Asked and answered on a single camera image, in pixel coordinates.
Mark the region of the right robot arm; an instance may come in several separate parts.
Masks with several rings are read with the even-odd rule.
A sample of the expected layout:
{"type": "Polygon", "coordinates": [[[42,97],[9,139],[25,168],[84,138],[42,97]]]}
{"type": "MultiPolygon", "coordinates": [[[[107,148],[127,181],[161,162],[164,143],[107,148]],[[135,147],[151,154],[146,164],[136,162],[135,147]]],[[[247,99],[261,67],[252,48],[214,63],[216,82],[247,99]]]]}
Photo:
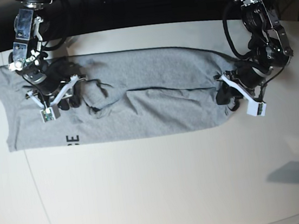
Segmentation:
{"type": "Polygon", "coordinates": [[[14,20],[15,40],[9,54],[8,69],[29,83],[26,98],[40,108],[43,122],[56,120],[61,110],[80,106],[77,84],[86,78],[78,73],[65,74],[63,69],[73,67],[68,58],[61,57],[48,62],[49,51],[59,49],[66,41],[71,27],[72,14],[68,0],[16,0],[23,7],[14,20]],[[59,42],[50,47],[44,41],[44,33],[50,22],[45,13],[46,5],[59,1],[65,15],[66,27],[59,42]]]}

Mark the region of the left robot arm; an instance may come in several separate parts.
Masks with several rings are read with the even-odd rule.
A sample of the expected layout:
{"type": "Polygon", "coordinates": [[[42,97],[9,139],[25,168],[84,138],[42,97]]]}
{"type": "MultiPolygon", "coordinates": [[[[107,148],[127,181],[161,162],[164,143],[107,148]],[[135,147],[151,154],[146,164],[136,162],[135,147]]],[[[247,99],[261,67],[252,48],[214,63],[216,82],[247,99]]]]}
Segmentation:
{"type": "Polygon", "coordinates": [[[264,92],[275,78],[272,70],[277,67],[283,71],[294,54],[286,30],[275,10],[267,8],[265,0],[232,0],[225,7],[222,17],[225,37],[237,61],[234,70],[215,76],[221,83],[216,102],[228,105],[233,101],[233,109],[236,110],[239,101],[246,99],[247,114],[264,116],[267,108],[264,92]],[[228,14],[237,5],[240,6],[242,23],[251,34],[249,51],[245,54],[240,54],[235,48],[228,27],[228,14]]]}

